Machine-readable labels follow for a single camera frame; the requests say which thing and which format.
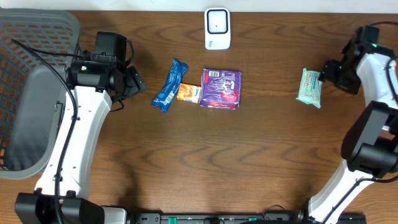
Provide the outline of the purple Carefree pad pack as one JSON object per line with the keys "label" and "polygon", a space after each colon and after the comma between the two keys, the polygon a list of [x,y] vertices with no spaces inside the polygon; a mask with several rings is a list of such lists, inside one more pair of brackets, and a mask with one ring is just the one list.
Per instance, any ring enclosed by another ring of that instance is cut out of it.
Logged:
{"label": "purple Carefree pad pack", "polygon": [[199,105],[235,110],[241,97],[242,72],[203,69]]}

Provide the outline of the teal wet wipes pack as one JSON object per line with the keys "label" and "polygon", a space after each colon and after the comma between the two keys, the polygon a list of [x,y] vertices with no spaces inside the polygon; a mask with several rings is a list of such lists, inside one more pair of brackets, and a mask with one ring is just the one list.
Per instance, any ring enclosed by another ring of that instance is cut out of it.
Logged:
{"label": "teal wet wipes pack", "polygon": [[322,84],[319,80],[320,72],[310,71],[304,68],[302,70],[302,79],[298,89],[297,100],[321,108]]}

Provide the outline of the orange Kleenex tissue pack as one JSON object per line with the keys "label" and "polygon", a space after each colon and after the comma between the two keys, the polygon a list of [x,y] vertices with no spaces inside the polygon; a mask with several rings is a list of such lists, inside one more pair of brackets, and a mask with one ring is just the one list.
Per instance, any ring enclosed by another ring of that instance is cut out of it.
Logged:
{"label": "orange Kleenex tissue pack", "polygon": [[199,103],[200,92],[200,86],[181,83],[177,93],[177,99],[191,103]]}

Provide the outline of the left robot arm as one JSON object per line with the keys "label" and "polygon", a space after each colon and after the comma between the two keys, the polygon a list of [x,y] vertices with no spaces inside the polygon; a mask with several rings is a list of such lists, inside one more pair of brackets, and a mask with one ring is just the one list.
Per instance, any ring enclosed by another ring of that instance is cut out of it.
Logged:
{"label": "left robot arm", "polygon": [[62,124],[49,163],[32,194],[17,196],[15,211],[22,223],[131,223],[122,207],[100,206],[88,200],[90,170],[98,136],[115,97],[124,100],[145,90],[135,67],[128,67],[117,84],[115,67],[77,61],[69,76],[72,96],[67,98]]}

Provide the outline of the blue snack wrapper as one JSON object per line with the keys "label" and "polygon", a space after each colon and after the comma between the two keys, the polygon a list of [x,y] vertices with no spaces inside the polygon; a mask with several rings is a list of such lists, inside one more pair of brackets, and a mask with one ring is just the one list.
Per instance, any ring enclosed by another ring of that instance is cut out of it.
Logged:
{"label": "blue snack wrapper", "polygon": [[168,112],[174,96],[178,93],[183,76],[188,69],[189,66],[186,63],[174,58],[165,85],[151,105],[159,107],[163,113]]}

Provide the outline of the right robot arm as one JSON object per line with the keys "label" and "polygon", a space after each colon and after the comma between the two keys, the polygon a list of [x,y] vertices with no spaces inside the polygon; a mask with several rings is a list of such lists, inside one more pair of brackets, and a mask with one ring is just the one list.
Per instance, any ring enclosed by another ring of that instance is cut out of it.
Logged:
{"label": "right robot arm", "polygon": [[397,172],[397,138],[380,136],[383,130],[397,135],[397,55],[372,42],[351,42],[343,55],[324,66],[321,78],[350,93],[362,88],[366,108],[342,142],[337,170],[300,217],[312,223],[337,223],[362,190]]}

